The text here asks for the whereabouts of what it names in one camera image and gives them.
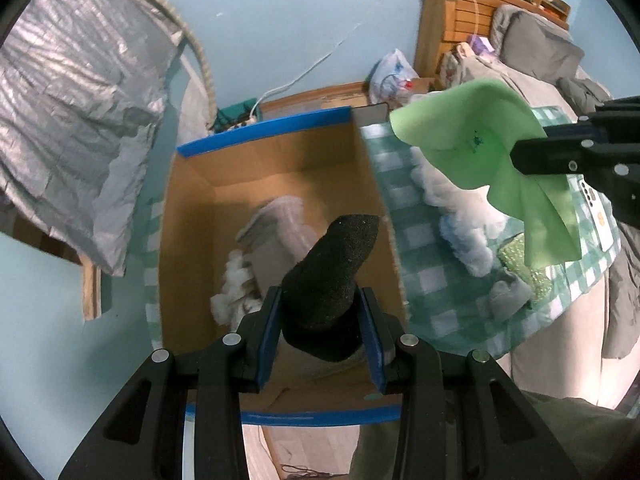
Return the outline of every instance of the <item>gray sock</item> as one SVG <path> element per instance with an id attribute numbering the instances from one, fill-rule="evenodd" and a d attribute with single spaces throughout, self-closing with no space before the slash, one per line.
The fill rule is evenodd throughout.
<path id="1" fill-rule="evenodd" d="M 500 269 L 489 293 L 489 307 L 496 321 L 507 321 L 531 299 L 531 287 L 517 274 Z"/>

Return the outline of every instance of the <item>purple package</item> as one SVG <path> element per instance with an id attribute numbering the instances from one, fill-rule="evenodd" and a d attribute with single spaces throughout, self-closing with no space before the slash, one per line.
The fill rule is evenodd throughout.
<path id="1" fill-rule="evenodd" d="M 489 39 L 485 36 L 474 36 L 470 34 L 466 42 L 471 46 L 476 56 L 480 56 L 480 54 L 484 54 L 485 52 L 492 54 L 495 51 L 491 43 L 489 43 Z"/>

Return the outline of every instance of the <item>wooden headboard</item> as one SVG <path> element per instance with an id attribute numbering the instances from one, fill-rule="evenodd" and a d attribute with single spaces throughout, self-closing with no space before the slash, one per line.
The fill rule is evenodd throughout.
<path id="1" fill-rule="evenodd" d="M 545 16 L 568 30 L 570 8 L 562 0 L 476 0 L 478 35 L 489 36 L 494 10 L 503 4 Z M 473 0 L 423 0 L 414 68 L 420 77 L 434 77 L 445 52 L 474 33 L 476 8 Z"/>

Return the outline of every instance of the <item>black sock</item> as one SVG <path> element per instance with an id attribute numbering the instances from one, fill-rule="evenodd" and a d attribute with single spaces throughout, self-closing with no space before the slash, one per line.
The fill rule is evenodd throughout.
<path id="1" fill-rule="evenodd" d="M 315 357 L 338 362 L 362 344 L 355 275 L 378 236 L 374 215 L 335 219 L 325 235 L 282 280 L 282 333 Z"/>

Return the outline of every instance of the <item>silver screw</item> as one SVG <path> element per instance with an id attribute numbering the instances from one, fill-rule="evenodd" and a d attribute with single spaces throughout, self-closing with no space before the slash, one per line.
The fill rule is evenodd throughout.
<path id="1" fill-rule="evenodd" d="M 489 359 L 491 359 L 489 352 L 487 352 L 486 350 L 474 350 L 473 352 L 471 352 L 471 357 L 478 363 L 485 363 Z"/>
<path id="2" fill-rule="evenodd" d="M 164 363 L 169 358 L 169 352 L 164 348 L 156 350 L 151 354 L 151 360 L 155 363 Z"/>
<path id="3" fill-rule="evenodd" d="M 227 335 L 225 335 L 222 338 L 222 342 L 227 346 L 237 345 L 241 341 L 242 341 L 241 335 L 237 334 L 236 332 L 229 332 Z"/>
<path id="4" fill-rule="evenodd" d="M 418 338 L 413 334 L 402 334 L 400 336 L 400 342 L 404 346 L 416 346 L 418 344 Z"/>
<path id="5" fill-rule="evenodd" d="M 613 171 L 619 176 L 625 176 L 629 174 L 629 167 L 626 164 L 616 164 Z"/>

